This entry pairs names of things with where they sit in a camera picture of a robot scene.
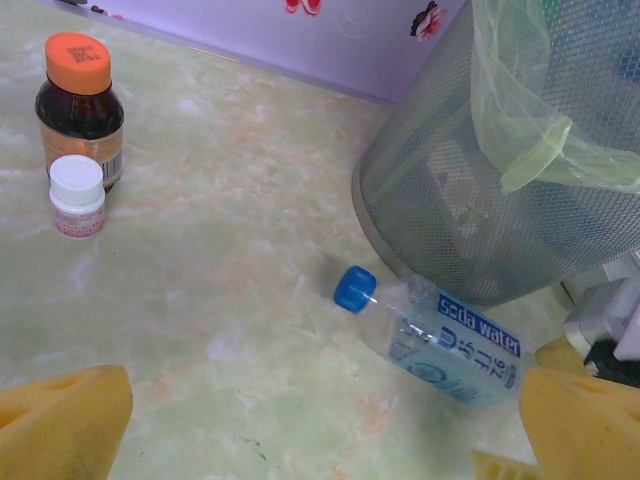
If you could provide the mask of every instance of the orange bottle cap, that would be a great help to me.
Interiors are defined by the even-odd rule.
[[[111,85],[109,50],[93,37],[56,33],[44,47],[47,75],[58,87],[77,95],[95,95]]]

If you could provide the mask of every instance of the table surface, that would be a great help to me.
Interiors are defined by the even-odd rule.
[[[33,101],[62,30],[111,50],[125,173],[105,229],[50,218]],[[0,3],[0,387],[124,365],[113,479],[471,479],[472,448],[533,461],[517,402],[475,410],[361,343],[326,294],[342,265],[392,278],[350,172],[388,110],[14,0]],[[559,286],[489,310],[534,347]]]

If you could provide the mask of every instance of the blue bottle cap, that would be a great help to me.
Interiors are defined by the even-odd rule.
[[[377,285],[376,277],[354,265],[349,267],[338,282],[333,301],[351,313],[359,313],[369,303]]]

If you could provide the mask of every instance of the plastic bag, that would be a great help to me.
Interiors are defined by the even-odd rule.
[[[543,180],[640,193],[639,155],[597,145],[540,98],[551,46],[541,0],[472,1],[471,112],[503,192]]]

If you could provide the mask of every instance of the brown glass bottle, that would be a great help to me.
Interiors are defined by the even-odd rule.
[[[59,33],[47,40],[47,81],[35,110],[47,171],[54,160],[85,155],[102,168],[109,191],[122,174],[124,110],[111,89],[109,52],[97,40]]]

